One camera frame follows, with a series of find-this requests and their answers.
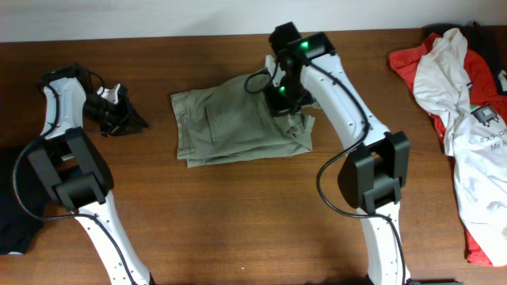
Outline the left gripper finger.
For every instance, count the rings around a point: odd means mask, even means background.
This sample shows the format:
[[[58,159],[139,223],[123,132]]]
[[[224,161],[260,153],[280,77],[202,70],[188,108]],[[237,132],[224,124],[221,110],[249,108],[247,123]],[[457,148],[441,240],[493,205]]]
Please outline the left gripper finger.
[[[132,104],[127,107],[129,126],[135,129],[149,128],[148,122],[135,110]]]
[[[134,135],[141,133],[143,131],[143,126],[124,124],[120,126],[116,126],[112,130],[113,136],[125,136],[125,135]]]

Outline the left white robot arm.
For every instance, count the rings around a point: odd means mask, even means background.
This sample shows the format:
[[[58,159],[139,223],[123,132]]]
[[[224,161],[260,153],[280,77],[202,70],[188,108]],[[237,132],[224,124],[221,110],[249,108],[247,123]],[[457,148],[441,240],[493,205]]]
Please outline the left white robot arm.
[[[21,154],[65,219],[75,219],[89,236],[112,284],[152,284],[121,224],[112,172],[83,127],[85,119],[104,137],[140,133],[149,125],[128,99],[128,90],[93,87],[96,73],[79,63],[41,78],[46,97],[44,128]]]

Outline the khaki green shorts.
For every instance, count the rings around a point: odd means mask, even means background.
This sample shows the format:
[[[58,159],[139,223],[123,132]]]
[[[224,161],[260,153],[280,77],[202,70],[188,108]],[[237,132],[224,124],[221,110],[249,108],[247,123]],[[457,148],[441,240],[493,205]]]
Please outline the khaki green shorts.
[[[244,90],[242,75],[209,89],[170,96],[177,122],[177,158],[189,168],[290,157],[313,150],[314,117],[274,117],[262,94]]]

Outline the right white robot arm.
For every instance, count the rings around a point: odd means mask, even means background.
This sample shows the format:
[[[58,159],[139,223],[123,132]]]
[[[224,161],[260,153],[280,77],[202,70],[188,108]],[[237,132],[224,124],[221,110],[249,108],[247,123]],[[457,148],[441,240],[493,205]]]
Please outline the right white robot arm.
[[[269,36],[273,58],[266,60],[270,82],[264,91],[273,116],[293,115],[318,104],[337,132],[343,151],[318,171],[344,161],[337,185],[359,219],[368,251],[372,284],[410,284],[402,249],[399,210],[406,184],[410,141],[381,123],[353,87],[336,48],[324,32],[302,36],[288,22]]]

